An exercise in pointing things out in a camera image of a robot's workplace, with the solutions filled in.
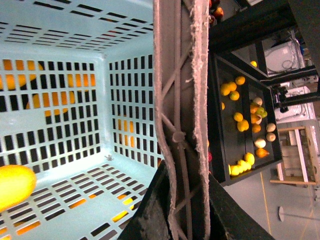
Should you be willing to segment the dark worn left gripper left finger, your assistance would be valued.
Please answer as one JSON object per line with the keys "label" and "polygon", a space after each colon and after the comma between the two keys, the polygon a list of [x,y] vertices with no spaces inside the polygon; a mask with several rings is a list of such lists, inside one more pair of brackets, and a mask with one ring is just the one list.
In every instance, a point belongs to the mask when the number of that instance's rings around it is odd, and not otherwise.
{"label": "dark worn left gripper left finger", "polygon": [[133,217],[119,240],[172,240],[169,213],[172,203],[167,165],[162,161]]}

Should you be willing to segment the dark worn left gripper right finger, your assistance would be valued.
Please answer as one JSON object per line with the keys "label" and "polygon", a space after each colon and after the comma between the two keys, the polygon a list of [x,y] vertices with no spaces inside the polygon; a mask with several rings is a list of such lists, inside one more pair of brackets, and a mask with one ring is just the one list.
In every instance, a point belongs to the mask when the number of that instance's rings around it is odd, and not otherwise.
{"label": "dark worn left gripper right finger", "polygon": [[210,174],[210,239],[272,240],[273,237],[248,215]]}

